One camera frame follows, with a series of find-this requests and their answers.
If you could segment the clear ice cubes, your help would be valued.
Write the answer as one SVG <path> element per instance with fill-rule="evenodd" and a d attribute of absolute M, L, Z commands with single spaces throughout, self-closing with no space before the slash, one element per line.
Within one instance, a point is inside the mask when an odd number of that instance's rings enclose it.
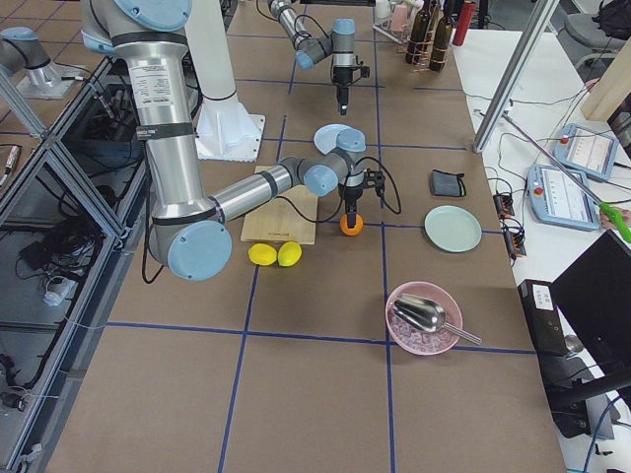
<path fill-rule="evenodd" d="M 386 315 L 386 325 L 391 339 L 404 350 L 421 356 L 445 353 L 458 341 L 449 331 L 428 333 L 420 331 L 396 316 L 393 311 Z"/>

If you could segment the red bottle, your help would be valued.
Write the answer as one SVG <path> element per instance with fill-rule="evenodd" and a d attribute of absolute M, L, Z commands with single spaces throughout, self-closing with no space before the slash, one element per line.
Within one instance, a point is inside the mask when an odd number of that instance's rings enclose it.
<path fill-rule="evenodd" d="M 453 37 L 453 46 L 462 46 L 469 30 L 473 15 L 476 11 L 475 1 L 466 0 L 462 3 L 458 14 L 456 32 Z"/>

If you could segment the wooden cutting board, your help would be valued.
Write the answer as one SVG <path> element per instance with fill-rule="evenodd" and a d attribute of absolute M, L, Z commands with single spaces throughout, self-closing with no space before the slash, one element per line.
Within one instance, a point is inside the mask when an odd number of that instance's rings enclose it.
<path fill-rule="evenodd" d="M 281 193 L 245 216 L 241 241 L 314 244 L 317 200 L 302 184 Z"/>

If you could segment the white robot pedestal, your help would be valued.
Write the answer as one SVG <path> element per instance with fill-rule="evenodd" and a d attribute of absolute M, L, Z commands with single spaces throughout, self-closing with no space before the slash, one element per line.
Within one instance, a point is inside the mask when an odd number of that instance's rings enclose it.
<path fill-rule="evenodd" d="M 202 96 L 198 157 L 254 162 L 265 117 L 248 113 L 238 97 L 220 3 L 194 0 L 185 34 Z"/>

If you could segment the light blue plate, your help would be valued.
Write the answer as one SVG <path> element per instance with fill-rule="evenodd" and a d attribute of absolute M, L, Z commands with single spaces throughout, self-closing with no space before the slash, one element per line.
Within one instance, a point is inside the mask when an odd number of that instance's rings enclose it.
<path fill-rule="evenodd" d="M 322 126 L 314 135 L 314 143 L 322 154 L 328 154 L 336 147 L 352 153 L 366 150 L 364 133 L 344 124 Z"/>

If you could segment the dark wine bottle front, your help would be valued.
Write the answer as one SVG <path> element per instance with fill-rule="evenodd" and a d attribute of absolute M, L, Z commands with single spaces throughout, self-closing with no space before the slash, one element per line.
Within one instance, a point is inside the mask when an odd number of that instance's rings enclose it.
<path fill-rule="evenodd" d="M 429 62 L 429 69 L 434 72 L 441 72 L 446 63 L 446 55 L 454 27 L 452 17 L 454 5 L 454 0 L 444 2 L 443 15 L 436 25 Z"/>

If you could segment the dark wine bottle middle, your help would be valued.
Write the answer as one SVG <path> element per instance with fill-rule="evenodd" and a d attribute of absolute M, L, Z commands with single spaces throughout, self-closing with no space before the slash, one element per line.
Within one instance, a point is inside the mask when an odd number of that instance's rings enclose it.
<path fill-rule="evenodd" d="M 405 52 L 405 62 L 407 64 L 417 64 L 419 60 L 419 51 L 421 43 L 424 41 L 425 35 L 429 28 L 431 19 L 431 2 L 424 1 L 422 7 L 417 12 Z"/>

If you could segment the pink cup top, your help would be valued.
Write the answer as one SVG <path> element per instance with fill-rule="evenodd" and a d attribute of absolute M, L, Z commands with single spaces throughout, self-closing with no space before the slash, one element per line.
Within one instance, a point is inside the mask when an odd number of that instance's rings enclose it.
<path fill-rule="evenodd" d="M 395 5 L 390 18 L 390 30 L 402 34 L 408 25 L 408 9 L 404 4 Z"/>

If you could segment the teach pendant far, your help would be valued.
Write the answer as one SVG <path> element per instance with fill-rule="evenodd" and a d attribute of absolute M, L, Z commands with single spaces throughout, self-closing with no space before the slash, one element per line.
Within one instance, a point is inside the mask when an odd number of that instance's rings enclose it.
<path fill-rule="evenodd" d="M 562 128 L 553 156 L 565 167 L 605 182 L 611 177 L 618 146 L 618 140 L 609 132 L 570 123 Z"/>

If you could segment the dark wine bottle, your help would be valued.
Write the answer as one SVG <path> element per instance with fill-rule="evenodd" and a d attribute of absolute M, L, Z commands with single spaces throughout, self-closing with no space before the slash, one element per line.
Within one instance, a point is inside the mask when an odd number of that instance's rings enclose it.
<path fill-rule="evenodd" d="M 419 51 L 421 43 L 424 41 L 425 35 L 429 28 L 431 19 L 431 2 L 424 1 L 422 7 L 417 12 L 405 52 L 405 62 L 407 64 L 417 64 L 419 60 Z"/>
<path fill-rule="evenodd" d="M 454 0 L 444 2 L 443 15 L 436 25 L 429 62 L 429 69 L 434 72 L 441 72 L 446 63 L 446 55 L 454 27 L 452 17 L 454 5 Z"/>

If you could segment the yellow lemon far one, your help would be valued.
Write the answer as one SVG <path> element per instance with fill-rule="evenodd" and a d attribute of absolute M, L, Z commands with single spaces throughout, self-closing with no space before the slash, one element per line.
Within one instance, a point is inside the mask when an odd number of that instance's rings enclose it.
<path fill-rule="evenodd" d="M 259 266 L 269 266 L 277 261 L 277 250 L 266 243 L 255 243 L 248 249 L 249 260 Z"/>

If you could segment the orange fruit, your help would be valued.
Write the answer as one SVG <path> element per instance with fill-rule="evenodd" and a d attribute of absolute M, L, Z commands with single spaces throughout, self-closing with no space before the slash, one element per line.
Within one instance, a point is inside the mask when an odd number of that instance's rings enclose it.
<path fill-rule="evenodd" d="M 364 220 L 359 214 L 344 214 L 339 221 L 339 229 L 345 236 L 355 237 L 364 229 Z"/>

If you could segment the metal scoop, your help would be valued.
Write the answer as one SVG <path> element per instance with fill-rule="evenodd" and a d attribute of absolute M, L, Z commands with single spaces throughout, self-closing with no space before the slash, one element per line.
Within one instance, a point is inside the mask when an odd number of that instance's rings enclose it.
<path fill-rule="evenodd" d="M 431 300 L 403 294 L 394 301 L 393 306 L 399 318 L 418 330 L 434 333 L 445 329 L 474 345 L 482 345 L 480 337 L 448 322 L 443 307 Z"/>

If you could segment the black monitor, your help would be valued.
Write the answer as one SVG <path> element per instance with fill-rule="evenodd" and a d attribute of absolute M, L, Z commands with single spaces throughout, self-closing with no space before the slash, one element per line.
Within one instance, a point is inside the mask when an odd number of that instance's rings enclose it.
<path fill-rule="evenodd" d="M 551 294 L 597 362 L 630 365 L 630 248 L 614 231 L 563 271 Z"/>

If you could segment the light green plate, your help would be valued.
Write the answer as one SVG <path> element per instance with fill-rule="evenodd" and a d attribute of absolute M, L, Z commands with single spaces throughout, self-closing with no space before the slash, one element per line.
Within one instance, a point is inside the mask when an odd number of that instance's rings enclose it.
<path fill-rule="evenodd" d="M 461 253 L 475 248 L 482 240 L 482 228 L 468 211 L 453 205 L 436 207 L 424 220 L 429 240 L 439 249 Z"/>

